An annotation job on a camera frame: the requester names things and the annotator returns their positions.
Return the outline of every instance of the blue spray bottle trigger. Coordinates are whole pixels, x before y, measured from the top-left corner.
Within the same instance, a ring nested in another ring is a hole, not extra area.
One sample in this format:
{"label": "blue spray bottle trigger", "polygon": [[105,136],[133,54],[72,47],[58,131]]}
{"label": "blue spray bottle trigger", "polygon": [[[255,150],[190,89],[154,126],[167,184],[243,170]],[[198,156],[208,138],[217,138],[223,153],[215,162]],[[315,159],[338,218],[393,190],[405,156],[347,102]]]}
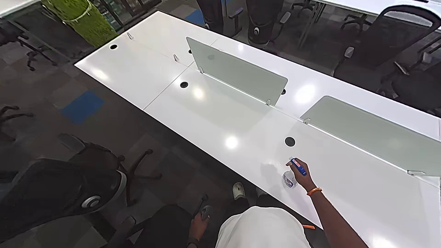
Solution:
{"label": "blue spray bottle trigger", "polygon": [[297,170],[304,176],[306,176],[306,171],[305,168],[303,168],[303,166],[301,166],[293,157],[289,158],[289,161],[291,161],[292,164],[295,165],[295,167],[297,168]]}

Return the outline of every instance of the black pants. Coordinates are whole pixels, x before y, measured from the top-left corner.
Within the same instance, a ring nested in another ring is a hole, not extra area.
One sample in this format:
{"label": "black pants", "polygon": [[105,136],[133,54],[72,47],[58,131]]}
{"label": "black pants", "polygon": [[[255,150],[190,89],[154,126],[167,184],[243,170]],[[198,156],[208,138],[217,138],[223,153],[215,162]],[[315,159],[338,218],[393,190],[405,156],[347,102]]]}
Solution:
{"label": "black pants", "polygon": [[184,248],[188,240],[191,214],[177,205],[166,205],[144,227],[136,248]]}
{"label": "black pants", "polygon": [[[261,195],[256,205],[259,207],[279,207],[293,214],[292,210],[270,195]],[[223,216],[223,222],[233,215],[241,214],[250,208],[246,198],[230,203]],[[177,205],[167,205],[156,212],[151,221],[139,235],[136,248],[185,247],[191,224],[191,214]]]}

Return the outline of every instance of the white sneaker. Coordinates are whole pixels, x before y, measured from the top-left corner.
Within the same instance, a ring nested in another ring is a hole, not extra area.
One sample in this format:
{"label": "white sneaker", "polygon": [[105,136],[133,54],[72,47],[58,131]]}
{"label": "white sneaker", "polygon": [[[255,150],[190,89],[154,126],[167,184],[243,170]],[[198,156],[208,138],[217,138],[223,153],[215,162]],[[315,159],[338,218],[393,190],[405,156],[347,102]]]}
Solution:
{"label": "white sneaker", "polygon": [[245,197],[245,190],[243,189],[243,185],[241,182],[237,182],[233,185],[233,197],[234,200],[239,199],[240,197]]}
{"label": "white sneaker", "polygon": [[263,191],[261,188],[256,186],[256,193],[257,193],[257,197],[261,196],[261,195],[267,195],[268,193]]}

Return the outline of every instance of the green pillar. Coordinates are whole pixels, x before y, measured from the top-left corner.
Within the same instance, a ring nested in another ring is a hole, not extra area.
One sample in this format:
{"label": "green pillar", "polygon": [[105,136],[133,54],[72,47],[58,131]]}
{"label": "green pillar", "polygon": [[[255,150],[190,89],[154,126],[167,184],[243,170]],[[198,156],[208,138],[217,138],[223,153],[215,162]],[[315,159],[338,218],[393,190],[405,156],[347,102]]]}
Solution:
{"label": "green pillar", "polygon": [[[41,0],[42,3],[54,12],[67,25],[70,25],[80,34],[89,44],[100,47],[118,34],[107,22],[99,10],[88,0]],[[74,20],[81,16],[88,8],[90,10],[77,21]]]}

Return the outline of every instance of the plastic bottle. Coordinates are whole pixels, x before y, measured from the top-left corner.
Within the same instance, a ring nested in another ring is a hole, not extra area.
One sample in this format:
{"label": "plastic bottle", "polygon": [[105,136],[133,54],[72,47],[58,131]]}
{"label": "plastic bottle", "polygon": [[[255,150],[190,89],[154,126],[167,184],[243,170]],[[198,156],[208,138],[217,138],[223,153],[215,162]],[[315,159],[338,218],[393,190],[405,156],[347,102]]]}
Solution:
{"label": "plastic bottle", "polygon": [[283,173],[282,179],[288,188],[294,188],[297,186],[297,181],[295,180],[294,172],[292,172],[292,170]]}

